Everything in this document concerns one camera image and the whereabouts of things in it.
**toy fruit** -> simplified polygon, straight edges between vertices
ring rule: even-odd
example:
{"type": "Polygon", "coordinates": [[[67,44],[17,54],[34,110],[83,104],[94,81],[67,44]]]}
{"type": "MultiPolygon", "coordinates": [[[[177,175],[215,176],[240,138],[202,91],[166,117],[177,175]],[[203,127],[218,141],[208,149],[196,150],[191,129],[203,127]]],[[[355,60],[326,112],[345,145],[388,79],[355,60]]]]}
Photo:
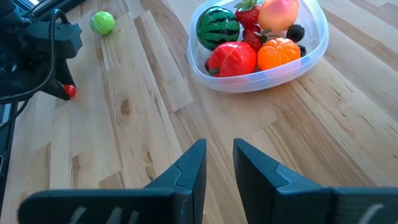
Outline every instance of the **toy fruit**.
{"type": "Polygon", "coordinates": [[[244,38],[248,33],[251,33],[251,32],[260,33],[260,32],[261,32],[261,28],[260,28],[259,26],[257,26],[257,25],[250,25],[250,26],[245,27],[244,30],[243,30],[243,38],[244,38]]]}
{"type": "Polygon", "coordinates": [[[287,29],[286,38],[297,43],[304,38],[305,29],[301,25],[294,24],[287,29]]]}
{"type": "Polygon", "coordinates": [[[76,87],[74,85],[64,85],[63,89],[70,96],[70,98],[75,97],[76,95],[76,87]]]}
{"type": "Polygon", "coordinates": [[[298,45],[298,47],[300,47],[300,57],[304,57],[307,54],[307,49],[302,46],[302,45],[298,45]]]}
{"type": "Polygon", "coordinates": [[[207,49],[214,50],[225,42],[237,41],[240,25],[228,9],[213,6],[202,13],[197,22],[197,37],[207,49]]]}
{"type": "Polygon", "coordinates": [[[260,36],[255,32],[248,33],[243,39],[243,42],[248,43],[256,53],[261,49],[266,41],[266,36],[260,36]]]}
{"type": "Polygon", "coordinates": [[[237,8],[235,15],[244,28],[258,23],[261,5],[257,0],[243,0],[235,5],[237,8]]]}
{"type": "Polygon", "coordinates": [[[300,58],[300,47],[290,39],[276,38],[266,42],[257,54],[260,70],[284,65],[300,58]]]}
{"type": "Polygon", "coordinates": [[[218,46],[209,58],[209,73],[214,77],[234,77],[254,72],[255,51],[245,42],[228,42],[218,46]]]}
{"type": "Polygon", "coordinates": [[[299,7],[298,0],[268,0],[261,7],[259,25],[273,32],[287,30],[296,21],[299,7]]]}
{"type": "Polygon", "coordinates": [[[209,70],[210,70],[209,59],[206,59],[206,61],[205,61],[205,69],[206,69],[207,72],[209,72],[209,70]]]}
{"type": "Polygon", "coordinates": [[[97,12],[90,19],[90,27],[95,33],[106,35],[113,30],[114,18],[108,12],[97,12]]]}

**red ball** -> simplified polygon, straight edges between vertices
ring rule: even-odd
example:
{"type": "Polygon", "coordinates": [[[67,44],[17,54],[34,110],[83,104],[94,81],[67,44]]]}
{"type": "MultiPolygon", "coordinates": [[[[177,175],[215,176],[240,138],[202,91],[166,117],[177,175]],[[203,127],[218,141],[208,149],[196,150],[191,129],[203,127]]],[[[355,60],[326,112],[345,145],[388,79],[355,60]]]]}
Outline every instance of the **red ball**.
{"type": "Polygon", "coordinates": [[[74,85],[64,85],[63,89],[68,93],[68,95],[73,98],[76,95],[76,87],[74,85]]]}

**wooden table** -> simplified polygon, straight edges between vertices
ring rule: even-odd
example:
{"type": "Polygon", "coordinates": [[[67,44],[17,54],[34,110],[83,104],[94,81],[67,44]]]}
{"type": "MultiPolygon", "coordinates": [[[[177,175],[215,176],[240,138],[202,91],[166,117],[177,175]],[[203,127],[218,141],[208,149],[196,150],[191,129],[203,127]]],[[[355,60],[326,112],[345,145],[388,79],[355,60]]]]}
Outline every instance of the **wooden table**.
{"type": "Polygon", "coordinates": [[[193,80],[190,16],[201,0],[87,0],[69,60],[78,95],[38,93],[17,120],[1,224],[44,189],[141,188],[199,138],[208,143],[204,223],[245,223],[233,138],[323,185],[398,184],[398,1],[319,0],[330,44],[306,75],[224,95],[193,80]],[[116,17],[100,37],[89,18],[116,17]]]}

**black cable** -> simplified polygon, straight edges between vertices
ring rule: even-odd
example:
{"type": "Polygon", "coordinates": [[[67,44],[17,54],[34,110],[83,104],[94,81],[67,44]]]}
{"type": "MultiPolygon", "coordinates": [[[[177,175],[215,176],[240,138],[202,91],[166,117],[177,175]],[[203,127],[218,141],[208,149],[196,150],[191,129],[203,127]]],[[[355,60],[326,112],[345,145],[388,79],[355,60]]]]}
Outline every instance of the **black cable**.
{"type": "Polygon", "coordinates": [[[8,121],[4,122],[3,124],[0,124],[0,131],[2,131],[5,127],[7,127],[8,125],[10,125],[11,122],[12,122],[13,120],[15,120],[15,119],[23,112],[23,110],[26,108],[28,102],[29,102],[29,100],[25,100],[25,101],[24,101],[24,104],[22,104],[21,108],[19,108],[19,110],[17,111],[16,114],[12,115],[12,116],[8,119],[8,121]]]}
{"type": "Polygon", "coordinates": [[[49,24],[49,39],[50,39],[50,68],[47,76],[44,78],[44,81],[33,90],[27,91],[25,93],[19,93],[12,96],[0,97],[0,101],[5,101],[5,99],[12,98],[14,101],[22,101],[26,98],[30,98],[34,93],[40,91],[44,87],[44,85],[50,80],[50,78],[54,75],[55,70],[55,21],[58,16],[61,17],[61,21],[64,24],[70,24],[65,13],[63,13],[60,9],[54,9],[51,13],[50,24],[49,24]]]}

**green toy ball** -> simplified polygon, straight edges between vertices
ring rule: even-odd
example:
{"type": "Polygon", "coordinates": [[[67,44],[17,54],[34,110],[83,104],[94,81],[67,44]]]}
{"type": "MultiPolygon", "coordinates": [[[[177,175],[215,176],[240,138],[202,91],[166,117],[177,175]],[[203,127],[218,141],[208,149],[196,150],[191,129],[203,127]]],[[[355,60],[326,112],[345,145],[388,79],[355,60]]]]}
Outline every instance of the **green toy ball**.
{"type": "Polygon", "coordinates": [[[97,12],[90,19],[90,27],[96,34],[106,35],[114,27],[114,18],[108,12],[97,12]]]}
{"type": "Polygon", "coordinates": [[[197,22],[197,37],[204,47],[214,50],[225,42],[237,41],[240,28],[232,11],[213,6],[200,15],[197,22]]]}

